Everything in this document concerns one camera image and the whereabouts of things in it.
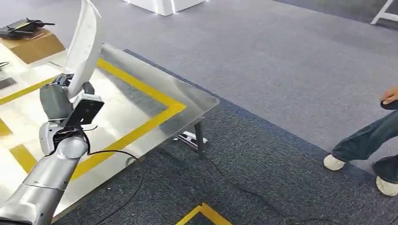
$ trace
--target yellow floor marking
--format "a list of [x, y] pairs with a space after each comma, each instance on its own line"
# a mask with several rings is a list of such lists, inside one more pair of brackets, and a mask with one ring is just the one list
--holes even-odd
[[[162, 92], [143, 83], [139, 79], [132, 77], [131, 75], [127, 74], [126, 72], [122, 71], [121, 69], [114, 67], [112, 64], [110, 64], [109, 62], [107, 62], [103, 59], [98, 60], [97, 66], [110, 72], [114, 76], [120, 78], [121, 80], [125, 81], [129, 85], [135, 87], [136, 89], [142, 91], [143, 93], [149, 95], [153, 99], [163, 103], [165, 106], [168, 107], [166, 110], [164, 110], [161, 113], [159, 113], [158, 115], [152, 117], [149, 121], [147, 121], [143, 125], [139, 126], [138, 128], [134, 129], [133, 131], [131, 131], [130, 133], [128, 133], [121, 139], [114, 142], [113, 144], [109, 145], [104, 150], [122, 150], [123, 148], [125, 148], [127, 145], [129, 145], [133, 141], [137, 140], [144, 134], [148, 133], [150, 130], [160, 126], [162, 123], [164, 123], [165, 121], [167, 121], [174, 115], [180, 113], [182, 110], [184, 110], [186, 108], [186, 106], [184, 104], [166, 96]], [[47, 80], [37, 83], [31, 87], [28, 87], [24, 90], [16, 92], [10, 96], [2, 98], [2, 99], [0, 99], [0, 103], [1, 104], [7, 103], [7, 102], [12, 101], [16, 98], [19, 98], [23, 95], [26, 95], [32, 91], [35, 91], [35, 90], [39, 89], [40, 87], [42, 87], [44, 84], [51, 82], [53, 79], [54, 78], [47, 79]], [[17, 152], [23, 154], [24, 157], [26, 157], [26, 158], [30, 158], [30, 159], [33, 158], [33, 156], [27, 150], [26, 151], [17, 151]], [[111, 157], [113, 154], [114, 153], [102, 153], [102, 154], [98, 154], [98, 155], [93, 155], [89, 159], [79, 163], [79, 165], [77, 165], [75, 172], [72, 175], [72, 179], [73, 180], [77, 179], [78, 177], [80, 177], [81, 175], [83, 175], [84, 173], [86, 173], [87, 171], [89, 171], [90, 169], [95, 167], [96, 165], [102, 163], [103, 161], [105, 161], [106, 159]], [[24, 157], [16, 157], [16, 159], [22, 165], [24, 170], [27, 173], [29, 173], [31, 171], [32, 167], [37, 162], [32, 165], [31, 163], [27, 163], [27, 161], [24, 160]]]
[[196, 206], [190, 213], [188, 213], [183, 219], [181, 219], [176, 225], [184, 225], [188, 223], [198, 212], [200, 212], [200, 209], [202, 206], [198, 205]]
[[2, 119], [0, 119], [0, 137], [4, 137], [10, 134], [12, 134], [12, 131], [10, 130], [10, 128], [7, 127], [6, 123], [3, 122]]
[[23, 144], [13, 147], [10, 152], [27, 173], [37, 164], [36, 159]]
[[232, 225], [228, 220], [224, 219], [218, 212], [214, 211], [210, 206], [206, 203], [202, 203], [202, 208], [200, 212], [207, 217], [213, 224], [216, 225]]
[[37, 90], [37, 89], [43, 87], [46, 83], [52, 82], [54, 80], [54, 78], [55, 77], [48, 78], [47, 80], [44, 80], [44, 81], [39, 82], [37, 84], [34, 84], [34, 85], [32, 85], [32, 86], [30, 86], [28, 88], [25, 88], [23, 90], [17, 91], [14, 94], [11, 94], [11, 95], [9, 95], [7, 97], [0, 98], [0, 105], [4, 105], [7, 102], [11, 102], [12, 100], [15, 100], [15, 99], [17, 99], [19, 97], [22, 97], [22, 96], [24, 96], [26, 94], [29, 94], [29, 93]]
[[216, 212], [206, 203], [198, 205], [184, 218], [182, 218], [176, 225], [185, 225], [199, 212], [201, 212], [206, 218], [208, 218], [215, 225], [232, 225], [228, 220], [224, 219], [220, 214], [218, 214], [218, 212]]

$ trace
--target jeans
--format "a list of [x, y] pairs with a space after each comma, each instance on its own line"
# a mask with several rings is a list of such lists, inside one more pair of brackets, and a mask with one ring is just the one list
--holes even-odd
[[[365, 160], [395, 136], [398, 136], [398, 110], [343, 139], [333, 149], [333, 156], [344, 162]], [[373, 170], [381, 179], [398, 184], [398, 155], [380, 159]]]

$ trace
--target white sneaker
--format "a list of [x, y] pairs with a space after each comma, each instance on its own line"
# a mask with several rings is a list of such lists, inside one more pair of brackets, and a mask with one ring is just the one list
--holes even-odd
[[376, 178], [376, 186], [380, 192], [388, 196], [398, 195], [398, 184], [393, 184], [382, 180], [379, 176]]
[[326, 168], [333, 171], [337, 171], [343, 168], [345, 162], [336, 159], [333, 155], [330, 154], [325, 157], [325, 159], [323, 160], [323, 164], [325, 165]]

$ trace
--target person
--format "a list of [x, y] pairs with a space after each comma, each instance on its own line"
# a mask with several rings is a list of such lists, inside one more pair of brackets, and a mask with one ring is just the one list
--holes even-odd
[[[398, 99], [398, 85], [388, 89], [381, 101], [387, 105]], [[337, 171], [351, 160], [366, 160], [387, 140], [398, 136], [398, 110], [393, 111], [355, 134], [343, 139], [323, 164]], [[372, 166], [376, 174], [376, 186], [385, 195], [398, 194], [398, 155], [382, 158]]]

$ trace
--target hand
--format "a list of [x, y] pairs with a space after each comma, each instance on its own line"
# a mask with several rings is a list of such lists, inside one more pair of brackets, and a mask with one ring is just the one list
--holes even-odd
[[383, 104], [387, 105], [398, 99], [398, 85], [385, 91], [382, 98]]

